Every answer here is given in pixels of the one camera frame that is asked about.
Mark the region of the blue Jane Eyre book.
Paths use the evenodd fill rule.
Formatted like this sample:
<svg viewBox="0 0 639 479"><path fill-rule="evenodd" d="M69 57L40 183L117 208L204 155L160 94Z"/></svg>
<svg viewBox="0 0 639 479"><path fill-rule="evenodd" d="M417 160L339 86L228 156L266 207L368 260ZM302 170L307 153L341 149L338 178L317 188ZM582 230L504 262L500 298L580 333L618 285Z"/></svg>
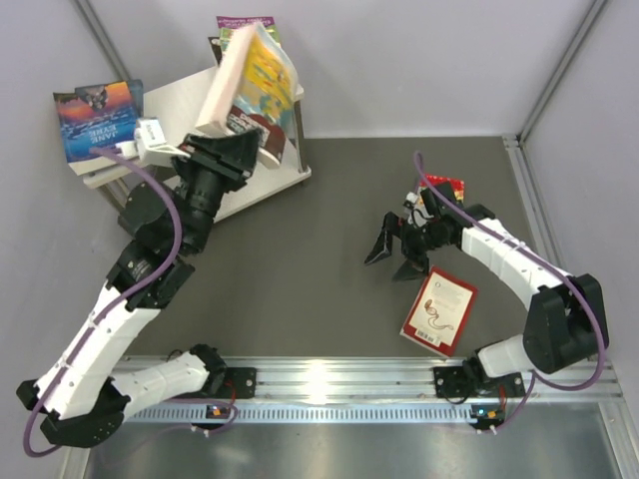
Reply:
<svg viewBox="0 0 639 479"><path fill-rule="evenodd" d="M134 132L144 110L140 80L78 87L72 93L55 93L67 165L78 176L93 174L114 163L92 152L94 148L136 153Z"/></svg>

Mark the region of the red Edward Tulane book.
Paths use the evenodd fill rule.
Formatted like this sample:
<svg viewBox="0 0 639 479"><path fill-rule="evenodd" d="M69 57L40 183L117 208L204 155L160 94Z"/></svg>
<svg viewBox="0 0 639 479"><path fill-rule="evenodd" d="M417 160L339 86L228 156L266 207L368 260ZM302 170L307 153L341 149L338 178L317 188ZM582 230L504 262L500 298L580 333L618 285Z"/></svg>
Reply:
<svg viewBox="0 0 639 479"><path fill-rule="evenodd" d="M452 357L476 296L475 286L433 266L399 335L442 357Z"/></svg>

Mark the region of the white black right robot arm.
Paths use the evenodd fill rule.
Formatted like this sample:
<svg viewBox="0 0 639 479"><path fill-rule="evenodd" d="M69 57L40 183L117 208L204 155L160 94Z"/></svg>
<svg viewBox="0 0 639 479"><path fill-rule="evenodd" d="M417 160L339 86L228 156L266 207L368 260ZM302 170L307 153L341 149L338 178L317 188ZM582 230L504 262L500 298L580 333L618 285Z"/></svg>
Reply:
<svg viewBox="0 0 639 479"><path fill-rule="evenodd" d="M429 253L455 246L487 267L521 301L527 312L522 333L476 350L465 364L465 381L477 395L489 395L502 377L524 371L553 374L609 346L603 291L590 274L570 274L516 239L483 205L467 207L454 182L444 180L406 196L404 214L385 214L367 265L392 254L400 242L403 264L396 281L420 279L402 335L448 355L454 349L474 300L472 286L431 265Z"/></svg>

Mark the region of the light teal paperback book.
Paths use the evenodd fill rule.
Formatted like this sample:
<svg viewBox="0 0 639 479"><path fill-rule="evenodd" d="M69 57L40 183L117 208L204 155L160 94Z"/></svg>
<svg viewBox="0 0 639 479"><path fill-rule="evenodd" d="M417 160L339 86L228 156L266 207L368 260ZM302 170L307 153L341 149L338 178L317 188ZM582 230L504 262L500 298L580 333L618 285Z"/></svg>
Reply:
<svg viewBox="0 0 639 479"><path fill-rule="evenodd" d="M256 130L259 161L283 160L299 90L298 72L260 21L233 29L195 128L221 138Z"/></svg>

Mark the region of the red treehouse book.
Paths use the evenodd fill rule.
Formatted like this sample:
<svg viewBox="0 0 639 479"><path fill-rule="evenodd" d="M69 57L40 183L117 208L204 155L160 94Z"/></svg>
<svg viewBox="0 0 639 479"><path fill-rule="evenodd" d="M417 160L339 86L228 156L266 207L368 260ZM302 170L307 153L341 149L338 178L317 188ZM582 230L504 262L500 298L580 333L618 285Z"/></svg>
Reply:
<svg viewBox="0 0 639 479"><path fill-rule="evenodd" d="M463 206L465 192L465 182L463 180L436 175L426 175L426 178L437 190L439 190L444 196L446 196L451 203L455 203L458 206ZM425 205L421 192L427 190L428 187L426 185L426 182L423 179L419 180L417 187L417 203L420 206ZM437 195L432 194L431 196L438 204L443 205Z"/></svg>

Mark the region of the purple storey treehouse book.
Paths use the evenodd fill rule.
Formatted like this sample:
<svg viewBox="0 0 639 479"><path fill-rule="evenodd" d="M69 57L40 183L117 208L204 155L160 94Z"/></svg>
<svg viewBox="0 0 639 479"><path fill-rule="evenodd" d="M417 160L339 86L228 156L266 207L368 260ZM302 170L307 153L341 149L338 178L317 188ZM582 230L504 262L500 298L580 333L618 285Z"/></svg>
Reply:
<svg viewBox="0 0 639 479"><path fill-rule="evenodd" d="M230 17L230 16L217 16L217 24L219 28L219 43L223 45L228 43L233 35L233 31L242 28L246 25L254 23L262 23L266 31L273 37L273 39L280 44L280 32L276 25L275 19L269 16L254 16L254 17Z"/></svg>

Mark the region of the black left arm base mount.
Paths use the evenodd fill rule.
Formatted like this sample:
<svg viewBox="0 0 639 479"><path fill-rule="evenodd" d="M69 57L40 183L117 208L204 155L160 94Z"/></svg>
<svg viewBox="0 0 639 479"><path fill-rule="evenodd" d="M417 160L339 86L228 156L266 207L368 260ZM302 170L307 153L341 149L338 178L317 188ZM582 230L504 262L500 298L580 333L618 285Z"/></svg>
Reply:
<svg viewBox="0 0 639 479"><path fill-rule="evenodd" d="M223 379L199 392L206 399L252 399L256 394L258 371L254 367L230 367Z"/></svg>

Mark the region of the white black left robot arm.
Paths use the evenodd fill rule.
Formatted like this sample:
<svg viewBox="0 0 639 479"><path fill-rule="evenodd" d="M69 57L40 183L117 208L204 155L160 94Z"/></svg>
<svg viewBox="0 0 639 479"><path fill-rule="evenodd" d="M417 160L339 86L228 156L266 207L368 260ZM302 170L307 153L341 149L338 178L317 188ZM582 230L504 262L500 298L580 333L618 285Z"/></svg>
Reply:
<svg viewBox="0 0 639 479"><path fill-rule="evenodd" d="M30 413L27 428L39 429L51 451L93 448L146 408L183 395L213 398L223 390L226 363L205 344L130 374L116 373L115 366L193 274L188 257L205 249L223 197L247 184L260 143L256 129L220 138L186 136L178 147L166 148L180 179L175 188L116 150L100 150L141 180L118 217L130 242L93 310L51 369L16 391Z"/></svg>

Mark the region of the black treehouse book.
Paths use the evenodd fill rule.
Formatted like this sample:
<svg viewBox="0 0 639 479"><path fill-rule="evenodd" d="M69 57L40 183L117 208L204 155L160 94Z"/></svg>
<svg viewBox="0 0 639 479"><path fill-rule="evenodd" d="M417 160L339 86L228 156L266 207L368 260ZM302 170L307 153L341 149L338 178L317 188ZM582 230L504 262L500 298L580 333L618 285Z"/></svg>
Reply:
<svg viewBox="0 0 639 479"><path fill-rule="evenodd" d="M208 42L212 50L213 57L215 59L215 64L219 66L223 60L223 49L221 45L221 40L219 37L209 37Z"/></svg>

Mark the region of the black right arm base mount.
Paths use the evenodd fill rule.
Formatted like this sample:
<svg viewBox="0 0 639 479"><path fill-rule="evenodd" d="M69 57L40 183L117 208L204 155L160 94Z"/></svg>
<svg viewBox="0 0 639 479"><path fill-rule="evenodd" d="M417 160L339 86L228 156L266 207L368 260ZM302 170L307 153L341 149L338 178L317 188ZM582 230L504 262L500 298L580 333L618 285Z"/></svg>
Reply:
<svg viewBox="0 0 639 479"><path fill-rule="evenodd" d="M510 399L525 395L520 373L483 380L471 377L462 366L439 366L432 372L435 396L455 404L468 399Z"/></svg>

